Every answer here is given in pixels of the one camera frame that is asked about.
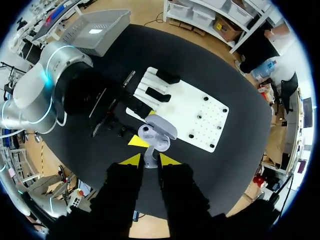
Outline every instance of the white pegboard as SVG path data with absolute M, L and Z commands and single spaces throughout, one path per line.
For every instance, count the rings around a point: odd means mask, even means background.
M 174 125 L 179 139 L 213 153 L 224 130 L 229 108 L 182 80 L 169 85 L 156 73 L 157 69 L 153 67 L 147 69 L 134 96 Z M 150 97 L 146 94 L 148 87 L 163 95 L 171 95 L 170 101 L 159 102 Z M 129 108 L 126 113 L 144 122 Z

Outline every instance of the black tabletop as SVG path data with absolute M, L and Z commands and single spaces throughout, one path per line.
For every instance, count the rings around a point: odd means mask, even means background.
M 178 36 L 139 25 L 129 25 L 104 57 L 92 56 L 92 60 L 96 69 L 110 77 L 135 70 L 128 85 L 132 93 L 147 68 L 154 67 L 180 75 L 185 82 L 229 107 L 213 153 L 180 139 L 172 141 L 165 152 L 192 167 L 196 184 L 210 200 L 209 211 L 213 216 L 227 213 L 249 185 L 267 143 L 271 109 L 260 93 L 232 66 L 206 49 Z M 142 124 L 127 115 L 123 105 L 115 112 L 124 124 L 137 129 Z M 68 116 L 64 127 L 57 125 L 43 138 L 72 172 L 98 190 L 112 163 L 144 153 L 146 149 L 128 146 L 123 139 L 108 132 L 99 132 L 91 138 L 92 130 L 87 126 L 83 117 Z M 167 217 L 156 169 L 144 170 L 136 210 Z

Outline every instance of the water bottle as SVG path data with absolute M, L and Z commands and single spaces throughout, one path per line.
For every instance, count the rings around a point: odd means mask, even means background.
M 276 63 L 276 60 L 268 59 L 260 66 L 251 71 L 252 77 L 258 81 L 270 77 L 271 73 L 275 70 Z

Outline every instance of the wire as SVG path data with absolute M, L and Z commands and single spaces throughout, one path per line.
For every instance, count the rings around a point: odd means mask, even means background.
M 150 23 L 153 23 L 153 22 L 157 22 L 158 24 L 162 24 L 162 23 L 164 22 L 164 20 L 163 20 L 163 19 L 159 19 L 159 16 L 160 16 L 161 14 L 163 14 L 163 13 L 164 13 L 163 11 L 160 12 L 160 13 L 156 16 L 155 20 L 148 21 L 148 22 L 146 22 L 143 26 L 146 26 L 147 24 L 150 24 Z
M 140 216 L 140 217 L 138 217 L 138 219 L 143 218 L 144 216 L 145 216 L 145 214 L 144 214 L 144 215 L 142 215 L 142 216 Z
M 41 224 L 41 223 L 37 223 L 37 222 L 31 222 L 31 224 L 33 226 L 40 226 L 40 227 L 43 227 L 43 228 L 47 228 L 45 225 Z
M 287 199 L 288 199 L 288 197 L 289 197 L 289 193 L 290 193 L 290 190 L 291 190 L 291 187 L 292 187 L 292 183 L 293 183 L 293 182 L 294 182 L 294 175 L 292 174 L 290 187 L 289 187 L 288 193 L 287 193 L 287 195 L 286 195 L 286 197 L 285 197 L 285 200 L 284 200 L 283 206 L 282 206 L 282 208 L 281 208 L 280 215 L 279 215 L 279 219 L 280 219 L 280 218 L 281 218 L 281 216 L 282 216 L 282 212 L 283 212 L 283 210 L 284 210 L 284 208 L 285 208 L 286 201 L 287 201 Z
M 14 131 L 14 132 L 11 132 L 11 133 L 6 134 L 6 135 L 1 135 L 1 136 L 0 136 L 0 139 L 12 137 L 12 136 L 14 136 L 14 135 L 16 135 L 16 134 L 21 133 L 22 131 L 24 131 L 24 129 L 20 129 L 20 130 Z
M 64 125 L 66 125 L 66 122 L 67 122 L 67 113 L 64 112 L 64 117 L 63 117 L 63 123 L 59 122 L 59 120 L 57 119 L 56 122 L 58 123 L 58 125 L 60 127 L 63 127 Z

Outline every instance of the gray plastic tray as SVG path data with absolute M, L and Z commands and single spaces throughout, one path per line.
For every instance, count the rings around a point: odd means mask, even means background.
M 60 39 L 85 54 L 103 57 L 130 24 L 130 13 L 129 9 L 112 9 L 83 14 Z

